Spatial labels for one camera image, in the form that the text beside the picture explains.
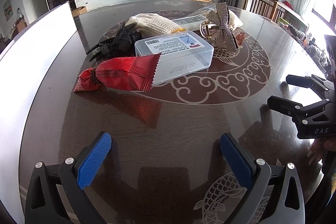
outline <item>person's hand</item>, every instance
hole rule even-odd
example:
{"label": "person's hand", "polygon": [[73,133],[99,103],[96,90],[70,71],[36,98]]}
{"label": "person's hand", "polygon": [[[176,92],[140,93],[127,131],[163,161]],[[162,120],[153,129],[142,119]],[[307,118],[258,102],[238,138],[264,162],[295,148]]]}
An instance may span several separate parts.
{"label": "person's hand", "polygon": [[316,153],[317,161],[320,161],[323,157],[323,147],[328,151],[336,151],[336,138],[314,140],[311,150]]}

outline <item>blue gripper pad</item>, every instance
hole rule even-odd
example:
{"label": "blue gripper pad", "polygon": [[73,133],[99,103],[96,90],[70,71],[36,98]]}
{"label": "blue gripper pad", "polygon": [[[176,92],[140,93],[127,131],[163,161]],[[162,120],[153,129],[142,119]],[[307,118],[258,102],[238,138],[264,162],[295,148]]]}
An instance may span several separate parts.
{"label": "blue gripper pad", "polygon": [[91,185],[106,155],[111,149],[111,144],[111,135],[104,133],[78,168],[77,182],[82,190],[84,187]]}
{"label": "blue gripper pad", "polygon": [[240,186],[246,187],[248,190],[251,189],[253,182],[252,169],[233,142],[225,134],[220,138],[220,150],[230,165]]}

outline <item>metal screw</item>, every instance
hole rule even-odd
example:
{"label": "metal screw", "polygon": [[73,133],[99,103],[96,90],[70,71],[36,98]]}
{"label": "metal screw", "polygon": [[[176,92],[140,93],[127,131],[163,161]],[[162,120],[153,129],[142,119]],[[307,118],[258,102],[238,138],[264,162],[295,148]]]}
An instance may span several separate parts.
{"label": "metal screw", "polygon": [[67,158],[66,160],[65,160],[65,163],[66,164],[72,164],[74,162],[74,159],[73,158]]}
{"label": "metal screw", "polygon": [[39,162],[37,162],[37,163],[35,164],[35,167],[36,167],[36,168],[41,168],[42,165],[43,165],[43,163],[41,163],[41,162],[39,161]]}
{"label": "metal screw", "polygon": [[295,168],[295,165],[294,165],[293,163],[289,162],[289,163],[287,163],[287,167],[288,167],[289,169],[294,169],[294,168]]}
{"label": "metal screw", "polygon": [[259,164],[259,165],[264,165],[265,164],[265,161],[263,159],[257,159],[256,162]]}

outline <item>round table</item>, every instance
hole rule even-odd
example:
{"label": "round table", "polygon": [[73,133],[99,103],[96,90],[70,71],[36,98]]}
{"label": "round table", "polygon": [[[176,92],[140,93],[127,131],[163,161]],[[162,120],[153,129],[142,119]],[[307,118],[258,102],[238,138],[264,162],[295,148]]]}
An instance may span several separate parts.
{"label": "round table", "polygon": [[[219,148],[226,132],[268,164],[293,162],[309,199],[321,180],[320,164],[307,156],[311,141],[297,139],[291,118],[265,104],[271,95],[303,105],[319,101],[311,90],[282,82],[288,74],[323,74],[266,18],[230,8],[244,23],[235,31],[243,46],[239,54],[227,56],[216,48],[208,70],[148,93],[106,87],[72,92],[78,75],[97,66],[85,52],[130,16],[157,12],[180,18],[206,5],[214,4],[149,0],[99,8],[75,19],[78,32],[50,67],[26,122],[19,165],[23,207],[36,162],[52,165],[75,157],[100,131],[111,134],[113,146],[85,192],[108,223],[223,223],[245,193]],[[68,201],[64,204],[78,223]],[[259,219],[260,213],[252,222]]]}

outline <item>sparkly bow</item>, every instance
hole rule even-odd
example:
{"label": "sparkly bow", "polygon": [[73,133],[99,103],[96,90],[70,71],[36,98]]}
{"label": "sparkly bow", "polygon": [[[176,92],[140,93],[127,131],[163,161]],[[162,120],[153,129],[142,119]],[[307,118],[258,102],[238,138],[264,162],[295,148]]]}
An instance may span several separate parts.
{"label": "sparkly bow", "polygon": [[229,10],[226,2],[216,4],[217,13],[211,11],[207,18],[219,27],[219,34],[216,37],[216,46],[224,47],[228,52],[238,50],[236,39],[229,29]]}

